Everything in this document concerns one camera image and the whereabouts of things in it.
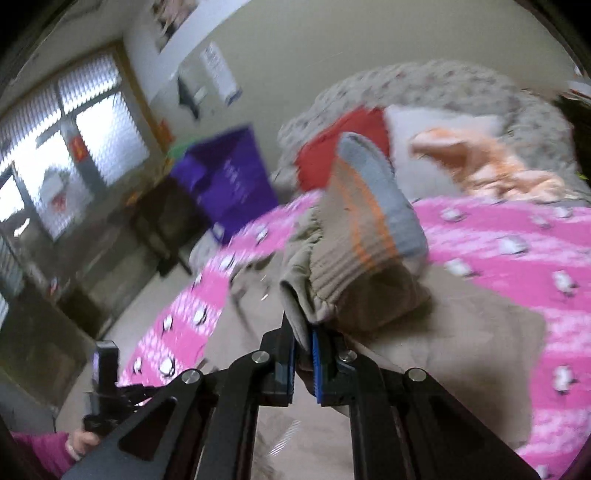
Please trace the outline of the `person left hand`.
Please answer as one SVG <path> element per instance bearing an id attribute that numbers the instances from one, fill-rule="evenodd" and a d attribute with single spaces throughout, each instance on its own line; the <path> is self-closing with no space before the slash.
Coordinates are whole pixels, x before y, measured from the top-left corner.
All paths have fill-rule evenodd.
<path id="1" fill-rule="evenodd" d="M 68 454 L 74 461 L 80 461 L 101 442 L 101 437 L 96 433 L 76 429 L 68 434 L 65 446 Z"/>

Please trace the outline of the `pink sleeve forearm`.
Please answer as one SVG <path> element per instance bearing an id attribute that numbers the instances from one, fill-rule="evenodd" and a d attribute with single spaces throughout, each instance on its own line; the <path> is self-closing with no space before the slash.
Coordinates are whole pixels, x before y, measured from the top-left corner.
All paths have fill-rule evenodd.
<path id="1" fill-rule="evenodd" d="M 60 479 L 76 463 L 68 447 L 67 432 L 43 435 L 12 432 L 11 435 L 27 461 L 51 479 Z"/>

